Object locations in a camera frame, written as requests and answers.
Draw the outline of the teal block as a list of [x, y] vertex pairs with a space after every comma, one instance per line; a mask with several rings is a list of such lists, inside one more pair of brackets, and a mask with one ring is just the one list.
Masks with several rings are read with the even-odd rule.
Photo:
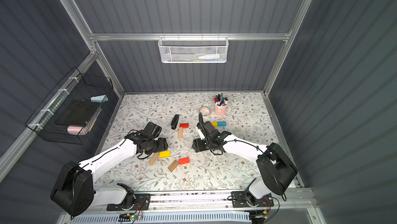
[[225, 127], [226, 126], [226, 122], [225, 121], [219, 121], [219, 122], [217, 122], [217, 126]]

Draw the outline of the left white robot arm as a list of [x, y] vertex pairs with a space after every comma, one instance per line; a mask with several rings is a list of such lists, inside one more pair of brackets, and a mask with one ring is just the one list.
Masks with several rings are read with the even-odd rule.
[[96, 181], [122, 161], [136, 156], [140, 160], [166, 151], [168, 144], [160, 137], [162, 128], [152, 122], [140, 131], [131, 130], [115, 146], [79, 163], [63, 166], [50, 194], [50, 199], [74, 218], [90, 207], [115, 206], [130, 210], [137, 206], [134, 191], [126, 184], [97, 188]]

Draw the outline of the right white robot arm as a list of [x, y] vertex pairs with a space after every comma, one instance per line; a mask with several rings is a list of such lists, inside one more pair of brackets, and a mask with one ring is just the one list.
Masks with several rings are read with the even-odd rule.
[[209, 121], [200, 120], [196, 130], [200, 136], [192, 145], [196, 153], [210, 151], [215, 156], [234, 154], [257, 165], [260, 176], [249, 184], [243, 194], [243, 199], [250, 206], [258, 205], [270, 194], [284, 196], [298, 174], [295, 164], [277, 143], [260, 145], [248, 142], [230, 132], [219, 132]]

